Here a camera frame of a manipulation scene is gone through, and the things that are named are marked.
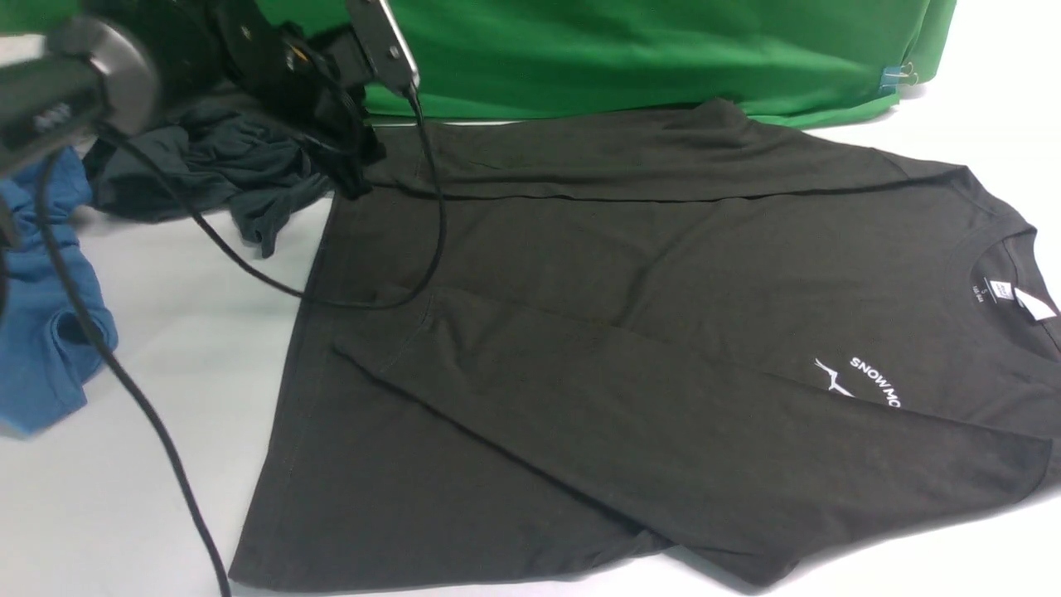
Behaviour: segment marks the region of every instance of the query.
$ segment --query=black cable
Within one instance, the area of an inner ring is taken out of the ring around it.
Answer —
[[[416,113],[417,128],[420,135],[420,142],[423,144],[423,152],[428,159],[428,166],[431,171],[432,181],[435,186],[435,193],[438,198],[438,240],[435,245],[435,253],[432,257],[431,263],[428,265],[427,270],[420,281],[408,292],[408,294],[401,298],[400,301],[396,303],[389,303],[384,305],[377,305],[372,303],[343,303],[334,301],[324,301],[319,298],[314,298],[306,296],[302,292],[299,292],[293,287],[290,287],[275,279],[266,276],[260,270],[253,267],[243,258],[241,258],[232,248],[218,234],[216,230],[210,226],[210,224],[203,217],[203,215],[191,205],[190,201],[181,197],[173,188],[170,186],[169,181],[166,179],[166,174],[151,160],[143,152],[137,148],[127,139],[117,135],[107,135],[110,142],[117,146],[124,148],[134,158],[139,160],[145,168],[147,168],[162,185],[163,190],[171,198],[179,203],[188,213],[192,216],[196,224],[210,236],[210,239],[216,244],[226,256],[228,256],[232,261],[234,261],[242,269],[249,273],[254,277],[260,279],[261,281],[290,294],[302,298],[302,300],[311,301],[313,303],[328,305],[332,308],[342,309],[355,309],[355,310],[366,310],[366,311],[381,311],[381,310],[392,310],[405,305],[414,300],[431,282],[434,277],[435,271],[438,269],[438,264],[441,261],[442,251],[446,246],[446,231],[447,231],[447,217],[446,217],[446,195],[442,193],[441,185],[438,180],[438,169],[435,164],[434,152],[431,148],[431,140],[428,137],[427,126],[424,126],[423,111],[420,107],[419,99],[417,98],[415,90],[410,90],[407,93],[407,99],[410,105],[413,107],[413,111]],[[218,586],[221,591],[222,597],[231,597],[231,587],[228,584],[228,575],[225,572],[225,565],[221,560],[221,555],[218,551],[218,546],[213,542],[213,538],[210,535],[210,530],[206,526],[206,522],[203,520],[203,514],[199,512],[198,505],[195,502],[195,496],[192,493],[191,484],[188,481],[188,475],[185,473],[185,468],[180,462],[180,455],[177,453],[176,446],[173,444],[172,438],[162,423],[162,420],[158,417],[158,412],[147,401],[147,398],[140,390],[136,382],[129,376],[122,367],[121,363],[118,362],[115,354],[107,347],[106,340],[103,335],[97,329],[95,323],[92,321],[92,316],[88,312],[88,308],[85,305],[77,293],[77,284],[70,275],[69,268],[67,268],[66,262],[63,260],[63,254],[60,252],[58,241],[55,239],[55,232],[52,230],[50,214],[48,211],[48,182],[52,177],[52,173],[55,170],[55,164],[58,162],[59,153],[53,153],[49,156],[48,161],[45,165],[44,171],[40,175],[39,187],[34,198],[34,208],[37,216],[37,223],[40,226],[40,232],[45,240],[45,247],[48,251],[48,257],[52,262],[52,266],[55,267],[55,273],[63,284],[63,289],[66,292],[67,298],[70,301],[70,305],[73,309],[74,316],[77,319],[77,323],[81,326],[82,331],[85,334],[85,338],[88,340],[89,345],[100,354],[103,358],[104,364],[107,368],[115,374],[122,387],[133,397],[137,406],[143,411],[144,417],[151,423],[152,428],[154,428],[155,434],[158,436],[159,441],[162,443],[162,447],[166,451],[166,456],[170,460],[170,466],[173,468],[173,474],[177,478],[177,485],[180,487],[180,493],[185,498],[185,504],[188,505],[188,512],[191,514],[192,523],[195,526],[195,530],[198,532],[199,538],[203,540],[203,545],[206,547],[207,554],[210,557],[210,564],[213,567],[214,575],[218,578]],[[6,280],[6,262],[3,260],[3,254],[0,253],[0,284],[5,283]],[[6,287],[0,286],[0,314],[3,313],[3,302],[6,300]]]
[[[413,300],[415,300],[415,298],[419,296],[424,288],[428,287],[428,284],[431,283],[431,279],[435,276],[435,271],[438,269],[438,264],[442,260],[442,251],[446,248],[446,231],[448,227],[447,214],[446,214],[446,195],[442,193],[441,183],[438,180],[438,166],[435,164],[434,151],[432,151],[431,148],[431,139],[428,137],[428,128],[424,125],[423,109],[420,107],[420,100],[417,96],[415,90],[410,90],[408,93],[406,93],[406,99],[408,100],[410,106],[413,108],[413,112],[416,115],[416,127],[420,135],[420,143],[423,145],[423,153],[428,160],[428,168],[431,172],[431,179],[435,187],[435,195],[438,199],[438,240],[435,243],[435,252],[434,256],[431,258],[431,263],[424,270],[423,276],[420,277],[420,281],[418,281],[417,284],[413,286],[413,288],[410,289],[404,297],[400,298],[400,300],[394,303],[376,304],[376,303],[364,303],[364,302],[330,301],[327,300],[327,298],[317,298],[315,296],[308,296],[306,293],[301,291],[295,289],[294,287],[291,287],[290,285],[283,282],[273,279],[272,277],[257,269],[254,265],[251,265],[245,259],[243,259],[243,257],[240,257],[240,254],[237,253],[236,250],[233,250],[232,247],[229,246],[228,243],[226,243],[223,238],[221,238],[221,234],[219,234],[218,231],[213,229],[213,227],[209,224],[209,222],[207,222],[206,218],[203,217],[203,214],[199,213],[197,209],[195,209],[195,206],[193,206],[191,201],[189,201],[184,196],[180,196],[180,194],[173,189],[169,180],[167,180],[166,178],[166,173],[162,172],[162,170],[154,161],[152,161],[152,159],[147,157],[146,154],[144,154],[136,145],[129,142],[128,139],[108,131],[101,131],[101,138],[104,138],[108,142],[121,147],[122,150],[125,150],[137,161],[142,163],[144,168],[151,171],[151,173],[158,179],[159,183],[162,186],[162,190],[166,191],[166,194],[173,200],[179,203],[180,206],[184,207],[186,211],[188,211],[188,214],[191,215],[192,220],[194,220],[195,223],[198,224],[198,227],[202,228],[203,231],[206,232],[208,236],[210,236],[210,240],[212,240],[213,243],[218,245],[218,248],[221,248],[222,252],[224,252],[226,257],[231,259],[244,271],[250,274],[255,278],[273,286],[274,288],[283,292],[284,294],[288,294],[290,296],[295,296],[296,298],[301,298],[301,300],[309,301],[310,303],[316,305],[338,308],[343,310],[379,312],[384,310],[394,310],[413,302]]]
[[[66,291],[70,305],[73,308],[73,313],[77,318],[77,323],[81,324],[81,329],[85,333],[85,338],[100,353],[103,362],[114,372],[115,377],[118,379],[129,396],[133,397],[133,400],[136,401],[137,406],[140,407],[147,421],[151,422],[155,434],[158,435],[159,441],[162,442],[162,447],[166,449],[166,457],[170,459],[170,466],[173,467],[173,474],[177,478],[177,485],[180,486],[180,493],[185,496],[185,504],[188,505],[188,512],[192,516],[192,523],[195,525],[195,530],[198,531],[199,538],[203,540],[203,545],[206,546],[207,554],[210,556],[210,564],[213,566],[213,572],[218,577],[218,586],[221,590],[221,595],[222,597],[231,597],[232,592],[228,585],[228,575],[225,573],[225,564],[222,563],[218,546],[214,545],[213,538],[210,537],[210,531],[203,521],[203,514],[199,513],[195,496],[192,494],[191,484],[188,482],[188,475],[185,474],[185,468],[180,463],[180,456],[177,454],[177,449],[173,445],[173,440],[170,438],[170,434],[167,432],[166,425],[162,424],[162,420],[158,417],[155,408],[151,406],[147,398],[143,396],[143,392],[133,382],[129,374],[125,372],[122,365],[115,358],[115,354],[110,352],[110,348],[107,347],[103,335],[95,328],[95,324],[92,322],[92,316],[88,313],[88,308],[85,306],[81,295],[77,293],[77,283],[71,277],[70,269],[67,268],[66,262],[63,260],[59,244],[55,240],[55,232],[52,230],[50,214],[48,212],[48,181],[52,177],[52,172],[55,170],[58,158],[58,153],[53,153],[48,158],[48,163],[40,175],[40,186],[37,188],[34,200],[37,225],[40,226],[40,232],[45,239],[45,247],[48,249],[48,257],[51,259],[52,265],[55,267],[55,273],[63,283],[63,289]]]

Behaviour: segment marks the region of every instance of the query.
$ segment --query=white surface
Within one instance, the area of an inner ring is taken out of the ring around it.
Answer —
[[[1039,264],[1061,298],[1061,120],[1054,87],[1061,39],[1054,5],[963,3],[940,74],[923,96],[876,122],[817,134],[970,164],[989,190],[1040,227]],[[300,286],[327,211],[321,201],[295,215],[277,253],[258,264]],[[227,214],[211,221],[237,242]],[[82,238],[118,321],[118,355],[173,434],[227,562],[265,456],[297,302],[238,270],[190,222],[117,226],[92,217]],[[109,374],[87,392],[88,407],[33,441],[0,437],[0,594],[215,595],[151,428]],[[1059,543],[1061,496],[800,566],[771,594],[1057,596]],[[575,580],[389,595],[734,594],[695,565],[678,551]]]

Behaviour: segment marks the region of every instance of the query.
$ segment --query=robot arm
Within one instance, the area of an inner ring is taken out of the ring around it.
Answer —
[[[349,27],[315,49],[255,0],[83,0],[44,57],[0,69],[0,177],[86,130],[133,136],[209,98],[300,140],[340,192],[360,195],[372,131],[351,91],[375,81],[408,96],[419,74],[386,0],[346,6]],[[0,249],[16,243],[0,203]]]

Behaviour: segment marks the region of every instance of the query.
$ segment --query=green cloth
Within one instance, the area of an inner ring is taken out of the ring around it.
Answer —
[[[866,120],[899,101],[882,71],[936,74],[956,0],[392,0],[436,118],[529,119],[723,96],[761,121]],[[0,30],[46,27],[74,0],[5,0]],[[313,34],[342,0],[259,0]],[[373,88],[375,113],[407,116]]]

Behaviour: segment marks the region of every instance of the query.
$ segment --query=blue garment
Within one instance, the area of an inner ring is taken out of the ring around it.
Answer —
[[[33,200],[44,164],[0,180],[0,194],[15,215],[21,245],[6,252],[7,308],[0,315],[0,420],[23,434],[39,432],[85,405],[82,385],[102,365],[67,300],[37,227]],[[118,344],[115,320],[103,306],[95,271],[67,223],[91,198],[85,169],[66,150],[48,183],[50,222],[82,300],[107,345]]]

